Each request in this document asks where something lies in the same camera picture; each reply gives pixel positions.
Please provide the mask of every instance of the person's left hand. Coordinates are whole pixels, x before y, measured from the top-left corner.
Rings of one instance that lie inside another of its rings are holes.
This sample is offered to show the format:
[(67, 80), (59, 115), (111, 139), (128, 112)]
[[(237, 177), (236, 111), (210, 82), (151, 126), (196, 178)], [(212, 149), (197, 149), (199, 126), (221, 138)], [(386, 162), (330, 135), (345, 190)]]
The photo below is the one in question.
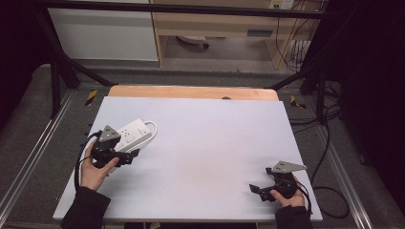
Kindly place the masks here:
[(81, 182), (80, 186), (86, 187), (93, 191), (97, 191), (101, 186), (104, 178), (108, 176), (108, 173), (117, 165), (119, 158), (115, 157), (110, 160), (103, 168), (98, 169), (93, 165), (93, 158), (91, 157), (93, 146), (96, 141), (86, 149), (85, 158), (81, 165)]

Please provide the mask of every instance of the white power strip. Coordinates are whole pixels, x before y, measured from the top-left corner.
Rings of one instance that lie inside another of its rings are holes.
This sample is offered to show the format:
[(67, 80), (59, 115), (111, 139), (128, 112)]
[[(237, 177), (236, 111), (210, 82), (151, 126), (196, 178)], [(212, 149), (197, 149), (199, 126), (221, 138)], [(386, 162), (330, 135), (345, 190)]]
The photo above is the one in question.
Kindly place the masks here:
[(123, 153), (152, 137), (151, 131), (140, 118), (118, 129), (117, 132), (121, 135), (121, 140), (115, 150)]

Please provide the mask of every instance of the forearm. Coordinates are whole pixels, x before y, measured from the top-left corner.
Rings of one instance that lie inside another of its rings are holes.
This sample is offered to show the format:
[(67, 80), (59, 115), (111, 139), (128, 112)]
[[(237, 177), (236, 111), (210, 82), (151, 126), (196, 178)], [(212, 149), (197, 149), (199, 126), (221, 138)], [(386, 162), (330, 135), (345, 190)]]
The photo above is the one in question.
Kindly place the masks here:
[(100, 229), (110, 199), (88, 188), (80, 187), (74, 203), (60, 227), (62, 229)]
[(275, 216), (278, 229), (312, 229), (305, 207), (287, 206), (278, 211)]

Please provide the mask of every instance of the white panel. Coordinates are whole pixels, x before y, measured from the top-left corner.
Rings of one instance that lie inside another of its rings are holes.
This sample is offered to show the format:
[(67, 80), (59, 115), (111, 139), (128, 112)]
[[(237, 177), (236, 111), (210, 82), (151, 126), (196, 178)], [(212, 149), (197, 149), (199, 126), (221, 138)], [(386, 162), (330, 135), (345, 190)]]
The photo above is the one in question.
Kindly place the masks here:
[[(262, 202), (249, 183), (274, 184), (266, 174), (279, 160), (302, 164), (282, 102), (105, 97), (92, 133), (152, 120), (158, 134), (132, 165), (98, 190), (112, 199), (105, 218), (119, 221), (268, 221), (278, 202)], [(312, 220), (321, 220), (306, 171)], [(62, 219), (75, 197), (71, 177), (53, 215)]]
[(71, 58), (158, 61), (150, 12), (50, 9), (50, 14)]

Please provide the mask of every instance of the yellow and black tape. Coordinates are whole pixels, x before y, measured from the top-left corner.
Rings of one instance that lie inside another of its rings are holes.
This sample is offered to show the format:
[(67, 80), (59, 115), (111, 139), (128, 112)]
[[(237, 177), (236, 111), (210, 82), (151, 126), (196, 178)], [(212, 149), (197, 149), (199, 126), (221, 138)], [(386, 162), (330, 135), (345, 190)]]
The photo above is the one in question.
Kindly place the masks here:
[(93, 100), (95, 99), (95, 97), (96, 97), (96, 94), (97, 94), (97, 90), (92, 90), (90, 93), (89, 93), (89, 96), (87, 97), (87, 100), (86, 100), (86, 104), (84, 104), (84, 106), (91, 106), (92, 105), (92, 103), (93, 103)]
[(299, 103), (297, 103), (297, 102), (295, 101), (295, 97), (294, 97), (294, 96), (291, 96), (291, 106), (292, 106), (292, 107), (299, 107), (299, 108), (301, 108), (301, 109), (306, 109), (306, 108), (307, 108), (307, 106), (306, 106), (305, 104), (299, 104)]

